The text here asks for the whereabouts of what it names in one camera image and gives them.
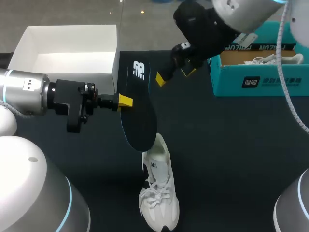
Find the logo on box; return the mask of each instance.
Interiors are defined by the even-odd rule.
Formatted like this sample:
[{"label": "logo on box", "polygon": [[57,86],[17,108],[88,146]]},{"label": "logo on box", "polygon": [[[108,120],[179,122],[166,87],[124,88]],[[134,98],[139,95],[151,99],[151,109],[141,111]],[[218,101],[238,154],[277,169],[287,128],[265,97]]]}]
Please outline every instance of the logo on box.
[{"label": "logo on box", "polygon": [[246,76],[243,80],[242,87],[243,88],[256,88],[260,81],[259,76]]}]

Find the white sneaker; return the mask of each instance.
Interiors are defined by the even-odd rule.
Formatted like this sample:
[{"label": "white sneaker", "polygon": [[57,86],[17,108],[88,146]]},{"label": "white sneaker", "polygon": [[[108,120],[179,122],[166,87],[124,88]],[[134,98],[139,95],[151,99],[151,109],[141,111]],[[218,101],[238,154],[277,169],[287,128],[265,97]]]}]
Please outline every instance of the white sneaker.
[{"label": "white sneaker", "polygon": [[140,212],[156,232],[172,231],[179,219],[179,202],[175,193],[170,154],[161,134],[153,147],[142,154],[142,166],[148,178],[139,195]]},{"label": "white sneaker", "polygon": [[[268,57],[256,57],[253,61],[245,61],[245,64],[277,64],[275,55]],[[296,54],[293,57],[282,57],[282,64],[303,64],[304,56],[302,54]]]}]

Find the robotic arm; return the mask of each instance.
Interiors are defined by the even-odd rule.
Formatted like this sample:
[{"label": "robotic arm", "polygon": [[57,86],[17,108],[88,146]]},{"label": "robotic arm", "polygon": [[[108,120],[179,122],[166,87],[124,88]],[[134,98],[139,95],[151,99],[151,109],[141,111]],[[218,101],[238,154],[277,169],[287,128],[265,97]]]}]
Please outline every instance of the robotic arm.
[{"label": "robotic arm", "polygon": [[[157,74],[163,86],[176,69],[188,76],[203,62],[224,51],[241,33],[252,33],[286,3],[285,0],[212,0],[213,8],[205,9],[196,2],[183,2],[174,20],[188,42],[175,46],[169,62]],[[306,0],[292,1],[292,14],[297,23],[291,25],[295,38],[308,45]]]},{"label": "robotic arm", "polygon": [[87,115],[98,106],[117,111],[122,106],[131,107],[133,100],[117,93],[99,95],[93,83],[54,83],[46,74],[0,69],[0,105],[21,117],[44,115],[47,109],[53,109],[58,115],[68,116],[68,132],[79,133],[81,123],[86,123]]}]

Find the teal shoe box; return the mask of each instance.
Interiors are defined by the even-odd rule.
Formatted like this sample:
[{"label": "teal shoe box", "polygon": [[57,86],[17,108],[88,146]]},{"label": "teal shoe box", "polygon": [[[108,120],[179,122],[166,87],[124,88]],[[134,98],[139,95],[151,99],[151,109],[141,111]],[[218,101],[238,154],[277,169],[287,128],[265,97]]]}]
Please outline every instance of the teal shoe box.
[{"label": "teal shoe box", "polygon": [[[208,60],[213,92],[218,97],[284,96],[277,65],[244,65],[255,57],[275,54],[278,22],[266,22],[255,34],[258,38],[248,48],[232,44]],[[309,96],[309,49],[293,38],[289,24],[285,25],[282,56],[304,56],[302,65],[282,65],[291,96]]]}]

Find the new balance logo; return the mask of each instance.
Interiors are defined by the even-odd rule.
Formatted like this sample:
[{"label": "new balance logo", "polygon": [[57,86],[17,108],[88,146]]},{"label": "new balance logo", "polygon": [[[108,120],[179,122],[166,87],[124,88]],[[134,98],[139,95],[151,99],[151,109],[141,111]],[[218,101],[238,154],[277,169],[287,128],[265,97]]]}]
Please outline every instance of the new balance logo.
[{"label": "new balance logo", "polygon": [[137,61],[135,61],[133,63],[133,68],[133,74],[144,80],[145,65],[143,63],[138,63]]}]

